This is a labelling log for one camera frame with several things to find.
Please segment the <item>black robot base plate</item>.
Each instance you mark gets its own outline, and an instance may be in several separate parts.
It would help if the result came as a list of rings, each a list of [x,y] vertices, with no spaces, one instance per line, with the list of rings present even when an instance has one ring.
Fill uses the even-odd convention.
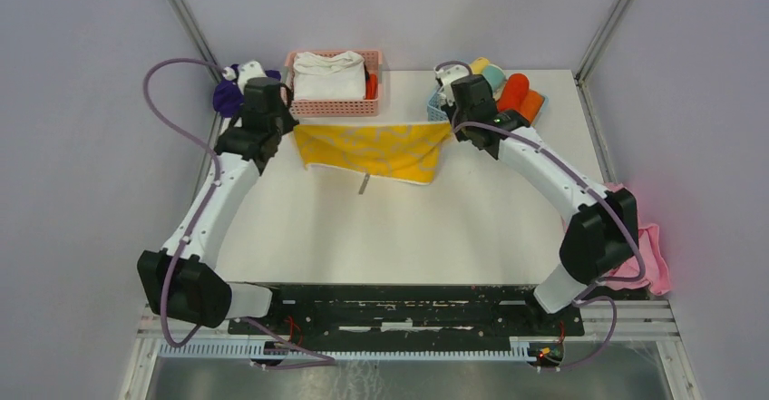
[[[259,323],[317,352],[491,352],[512,337],[582,337],[580,311],[547,315],[527,286],[277,284]]]

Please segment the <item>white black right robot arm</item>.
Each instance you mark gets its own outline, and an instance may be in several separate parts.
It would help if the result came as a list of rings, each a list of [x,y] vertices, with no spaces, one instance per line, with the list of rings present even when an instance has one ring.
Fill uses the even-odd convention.
[[[643,260],[637,201],[629,190],[610,190],[566,163],[519,112],[498,112],[479,74],[455,80],[451,88],[459,140],[517,171],[567,226],[556,268],[535,287],[523,311],[526,328],[546,335],[560,323],[560,311],[607,281],[610,271],[629,259]]]

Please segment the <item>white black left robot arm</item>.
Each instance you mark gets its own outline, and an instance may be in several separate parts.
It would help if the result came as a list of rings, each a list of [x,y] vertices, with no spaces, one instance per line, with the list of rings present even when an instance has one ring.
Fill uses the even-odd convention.
[[[216,159],[190,210],[158,251],[144,251],[137,269],[152,312],[203,327],[250,317],[266,334],[283,327],[285,309],[270,288],[228,282],[215,266],[238,209],[256,185],[283,135],[296,121],[288,87],[252,78],[245,98],[213,148]]]

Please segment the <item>yellow towel with grey pattern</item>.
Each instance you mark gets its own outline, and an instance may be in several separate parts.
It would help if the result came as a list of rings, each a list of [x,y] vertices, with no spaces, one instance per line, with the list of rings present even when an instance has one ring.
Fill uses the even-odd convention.
[[[319,165],[418,185],[433,182],[448,122],[380,125],[299,124],[293,129],[306,166]]]

